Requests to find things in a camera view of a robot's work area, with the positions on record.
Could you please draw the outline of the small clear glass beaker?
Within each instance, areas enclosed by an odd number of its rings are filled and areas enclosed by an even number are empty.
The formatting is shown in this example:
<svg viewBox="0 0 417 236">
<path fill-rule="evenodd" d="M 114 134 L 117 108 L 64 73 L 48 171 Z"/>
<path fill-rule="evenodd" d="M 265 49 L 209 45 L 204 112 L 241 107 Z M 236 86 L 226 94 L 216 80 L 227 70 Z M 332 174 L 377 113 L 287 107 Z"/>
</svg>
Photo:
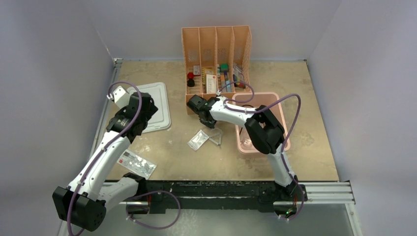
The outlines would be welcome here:
<svg viewBox="0 0 417 236">
<path fill-rule="evenodd" d="M 242 138 L 241 141 L 240 141 L 240 143 L 241 143 L 241 146 L 242 146 L 243 149 L 251 149 L 251 148 L 253 148 L 252 141 L 248 137 Z"/>
</svg>

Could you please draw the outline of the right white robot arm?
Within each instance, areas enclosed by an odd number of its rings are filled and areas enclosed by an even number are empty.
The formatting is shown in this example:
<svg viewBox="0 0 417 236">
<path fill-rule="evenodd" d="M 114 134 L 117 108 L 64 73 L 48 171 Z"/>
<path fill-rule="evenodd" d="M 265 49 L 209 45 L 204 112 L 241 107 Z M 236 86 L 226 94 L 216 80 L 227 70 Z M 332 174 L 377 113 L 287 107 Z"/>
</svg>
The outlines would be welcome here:
<svg viewBox="0 0 417 236">
<path fill-rule="evenodd" d="M 214 129 L 219 121 L 245 128 L 255 149 L 265 154 L 272 167 L 277 196 L 288 200 L 304 190 L 289 165 L 284 151 L 289 134 L 270 110 L 271 106 L 261 105 L 249 108 L 230 104 L 231 100 L 218 95 L 206 100 L 198 95 L 192 96 L 187 107 L 199 117 L 204 126 Z"/>
</svg>

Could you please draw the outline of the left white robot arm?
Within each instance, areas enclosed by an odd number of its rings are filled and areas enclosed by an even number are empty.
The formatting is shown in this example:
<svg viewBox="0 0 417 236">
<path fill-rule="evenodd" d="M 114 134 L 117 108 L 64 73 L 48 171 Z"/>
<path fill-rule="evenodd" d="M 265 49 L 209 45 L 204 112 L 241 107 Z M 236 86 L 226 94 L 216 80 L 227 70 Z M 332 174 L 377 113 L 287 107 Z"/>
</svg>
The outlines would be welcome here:
<svg viewBox="0 0 417 236">
<path fill-rule="evenodd" d="M 152 96 L 145 92 L 115 92 L 113 102 L 120 110 L 109 120 L 101 144 L 77 177 L 52 194 L 58 217 L 90 232 L 101 225 L 122 196 L 141 201 L 147 194 L 147 188 L 133 178 L 123 179 L 111 192 L 102 190 L 116 161 L 158 111 Z"/>
</svg>

